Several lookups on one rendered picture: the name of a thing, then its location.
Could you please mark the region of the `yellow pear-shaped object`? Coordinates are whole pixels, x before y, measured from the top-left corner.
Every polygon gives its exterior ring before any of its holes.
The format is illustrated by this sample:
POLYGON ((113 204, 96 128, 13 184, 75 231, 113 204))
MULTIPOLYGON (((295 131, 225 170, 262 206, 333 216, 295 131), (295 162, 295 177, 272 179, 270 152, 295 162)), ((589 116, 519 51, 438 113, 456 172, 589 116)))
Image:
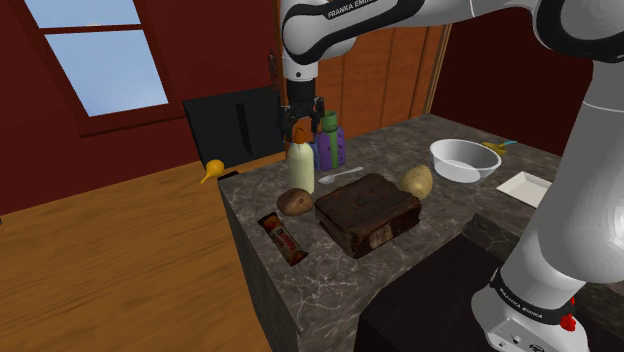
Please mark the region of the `yellow pear-shaped object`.
POLYGON ((205 165, 206 174, 203 177, 203 179, 200 181, 200 183, 203 184, 210 178, 221 176, 224 170, 225 170, 225 166, 221 160, 218 160, 218 159, 210 160, 205 165))

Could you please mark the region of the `window with red frame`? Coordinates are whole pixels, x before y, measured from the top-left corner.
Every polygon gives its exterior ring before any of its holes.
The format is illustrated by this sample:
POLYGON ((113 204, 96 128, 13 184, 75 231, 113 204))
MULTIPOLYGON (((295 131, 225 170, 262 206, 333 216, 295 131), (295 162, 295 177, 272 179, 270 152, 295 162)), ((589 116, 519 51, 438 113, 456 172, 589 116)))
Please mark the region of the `window with red frame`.
POLYGON ((77 121, 92 136, 183 116, 148 0, 8 0, 77 121))

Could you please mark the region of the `purple and green bottle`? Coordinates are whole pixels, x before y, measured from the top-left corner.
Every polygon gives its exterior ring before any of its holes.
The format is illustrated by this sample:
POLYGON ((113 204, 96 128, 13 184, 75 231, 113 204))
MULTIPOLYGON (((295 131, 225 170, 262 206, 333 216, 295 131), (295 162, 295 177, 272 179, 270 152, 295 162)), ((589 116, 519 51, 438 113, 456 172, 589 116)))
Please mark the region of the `purple and green bottle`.
POLYGON ((346 163, 345 134, 335 111, 325 112, 321 118, 321 130, 314 135, 311 146, 318 171, 328 171, 346 163))

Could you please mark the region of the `white plastic spoon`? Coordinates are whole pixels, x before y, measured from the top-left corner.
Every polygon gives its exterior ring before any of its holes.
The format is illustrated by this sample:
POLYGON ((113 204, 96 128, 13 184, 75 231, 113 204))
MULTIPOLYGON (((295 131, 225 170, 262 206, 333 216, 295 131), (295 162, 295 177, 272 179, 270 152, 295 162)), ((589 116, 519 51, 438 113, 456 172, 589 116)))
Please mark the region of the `white plastic spoon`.
POLYGON ((362 166, 359 166, 359 167, 352 168, 352 169, 349 169, 349 170, 346 170, 346 171, 343 171, 343 172, 339 172, 339 173, 335 173, 335 174, 331 174, 331 175, 323 176, 323 177, 321 177, 321 178, 318 180, 318 182, 319 182, 320 184, 324 184, 324 185, 331 184, 331 183, 333 183, 333 182, 335 181, 335 179, 336 179, 338 176, 342 176, 342 175, 346 175, 346 174, 351 174, 351 173, 359 172, 359 171, 361 171, 362 169, 363 169, 363 167, 362 167, 362 166))

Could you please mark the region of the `worn brown book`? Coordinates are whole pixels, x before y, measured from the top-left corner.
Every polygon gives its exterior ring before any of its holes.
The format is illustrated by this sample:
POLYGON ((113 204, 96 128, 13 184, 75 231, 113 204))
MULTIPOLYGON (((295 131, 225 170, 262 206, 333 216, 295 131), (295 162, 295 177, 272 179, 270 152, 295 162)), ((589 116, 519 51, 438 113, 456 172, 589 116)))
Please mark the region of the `worn brown book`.
POLYGON ((359 259, 419 224, 420 200, 377 173, 315 202, 319 224, 348 256, 359 259))

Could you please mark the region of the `dark brown potato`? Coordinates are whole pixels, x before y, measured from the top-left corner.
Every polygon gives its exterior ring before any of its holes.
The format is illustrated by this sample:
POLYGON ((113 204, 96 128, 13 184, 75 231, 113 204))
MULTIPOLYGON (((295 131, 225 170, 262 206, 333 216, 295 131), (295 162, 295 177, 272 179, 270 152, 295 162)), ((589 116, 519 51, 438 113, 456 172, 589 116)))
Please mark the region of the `dark brown potato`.
POLYGON ((276 206, 286 216, 299 216, 314 207, 314 200, 306 190, 292 188, 278 197, 276 206))

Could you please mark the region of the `black cabinet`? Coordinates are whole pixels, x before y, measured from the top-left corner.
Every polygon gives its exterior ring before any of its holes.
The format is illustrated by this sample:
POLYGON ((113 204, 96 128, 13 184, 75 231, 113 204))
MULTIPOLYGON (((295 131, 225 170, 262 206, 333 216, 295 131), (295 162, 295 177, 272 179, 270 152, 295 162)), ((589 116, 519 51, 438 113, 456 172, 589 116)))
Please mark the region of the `black cabinet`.
POLYGON ((280 94, 262 87, 185 100, 184 111, 203 164, 227 168, 282 152, 280 94))

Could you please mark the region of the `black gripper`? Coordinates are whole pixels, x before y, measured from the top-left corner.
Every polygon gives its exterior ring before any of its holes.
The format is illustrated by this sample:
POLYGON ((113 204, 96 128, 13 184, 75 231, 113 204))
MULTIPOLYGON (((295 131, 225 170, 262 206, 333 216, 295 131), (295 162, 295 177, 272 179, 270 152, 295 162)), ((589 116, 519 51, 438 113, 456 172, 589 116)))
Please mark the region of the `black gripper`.
POLYGON ((286 80, 288 104, 279 110, 278 126, 285 142, 292 141, 292 129, 296 119, 311 117, 311 131, 318 132, 321 119, 325 116, 324 99, 316 95, 316 80, 286 80))

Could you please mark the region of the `brown wrapped snack bar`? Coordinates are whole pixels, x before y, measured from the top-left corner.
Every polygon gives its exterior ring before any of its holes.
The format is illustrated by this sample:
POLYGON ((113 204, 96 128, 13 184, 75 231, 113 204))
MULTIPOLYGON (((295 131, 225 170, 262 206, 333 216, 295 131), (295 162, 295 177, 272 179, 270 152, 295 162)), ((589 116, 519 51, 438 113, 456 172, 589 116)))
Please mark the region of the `brown wrapped snack bar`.
POLYGON ((265 230, 289 266, 294 266, 308 256, 292 234, 281 222, 276 212, 260 218, 257 223, 265 230))

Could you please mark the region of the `white square plate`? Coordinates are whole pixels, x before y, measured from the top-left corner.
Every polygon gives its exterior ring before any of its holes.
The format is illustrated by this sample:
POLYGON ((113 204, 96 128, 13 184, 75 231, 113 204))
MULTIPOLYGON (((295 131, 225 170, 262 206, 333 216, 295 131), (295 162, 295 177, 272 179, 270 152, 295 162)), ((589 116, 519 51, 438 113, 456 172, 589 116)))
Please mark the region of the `white square plate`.
POLYGON ((496 190, 537 208, 550 186, 550 181, 521 171, 499 185, 496 190))

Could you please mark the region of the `wooden door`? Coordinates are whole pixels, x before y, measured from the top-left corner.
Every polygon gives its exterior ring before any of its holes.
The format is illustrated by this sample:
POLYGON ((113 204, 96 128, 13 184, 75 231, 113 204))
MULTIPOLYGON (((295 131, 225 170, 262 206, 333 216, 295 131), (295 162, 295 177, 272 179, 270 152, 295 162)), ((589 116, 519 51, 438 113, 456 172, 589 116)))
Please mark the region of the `wooden door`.
POLYGON ((450 32, 449 25, 378 30, 319 63, 316 92, 348 138, 430 112, 450 32))

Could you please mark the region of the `light yellow potato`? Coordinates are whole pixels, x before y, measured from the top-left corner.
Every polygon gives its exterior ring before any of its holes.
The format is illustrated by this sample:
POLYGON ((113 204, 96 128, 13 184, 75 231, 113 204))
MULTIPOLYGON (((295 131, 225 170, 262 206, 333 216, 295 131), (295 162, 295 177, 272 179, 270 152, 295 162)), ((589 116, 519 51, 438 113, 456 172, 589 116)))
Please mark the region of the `light yellow potato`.
POLYGON ((398 188, 423 200, 430 194, 432 186, 433 176, 430 169, 425 165, 418 165, 403 174, 398 188))

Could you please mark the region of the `white bowl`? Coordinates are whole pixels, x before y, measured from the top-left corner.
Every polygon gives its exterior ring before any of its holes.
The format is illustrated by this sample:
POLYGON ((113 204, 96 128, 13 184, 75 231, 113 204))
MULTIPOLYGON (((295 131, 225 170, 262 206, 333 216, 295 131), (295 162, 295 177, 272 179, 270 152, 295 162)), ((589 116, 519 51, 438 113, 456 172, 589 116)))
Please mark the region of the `white bowl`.
POLYGON ((430 145, 436 173, 457 183, 476 183, 501 164, 501 157, 482 144, 462 139, 441 139, 430 145))

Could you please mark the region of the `cream bottle with orange cap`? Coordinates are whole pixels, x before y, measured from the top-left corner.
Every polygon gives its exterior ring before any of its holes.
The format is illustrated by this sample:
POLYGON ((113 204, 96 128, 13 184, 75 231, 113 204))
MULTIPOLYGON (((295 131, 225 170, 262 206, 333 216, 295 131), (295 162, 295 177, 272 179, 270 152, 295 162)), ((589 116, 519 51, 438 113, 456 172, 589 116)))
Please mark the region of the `cream bottle with orange cap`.
POLYGON ((315 188, 314 153, 301 127, 295 129, 286 161, 289 187, 303 189, 312 194, 315 188))

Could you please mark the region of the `dark robot stand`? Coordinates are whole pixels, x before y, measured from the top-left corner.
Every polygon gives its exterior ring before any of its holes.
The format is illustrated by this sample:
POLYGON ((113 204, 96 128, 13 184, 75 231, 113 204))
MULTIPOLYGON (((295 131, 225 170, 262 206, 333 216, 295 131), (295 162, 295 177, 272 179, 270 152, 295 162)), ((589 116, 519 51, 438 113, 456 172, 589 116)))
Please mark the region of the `dark robot stand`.
POLYGON ((460 234, 382 289, 359 318, 354 352, 497 352, 470 307, 518 242, 460 234))

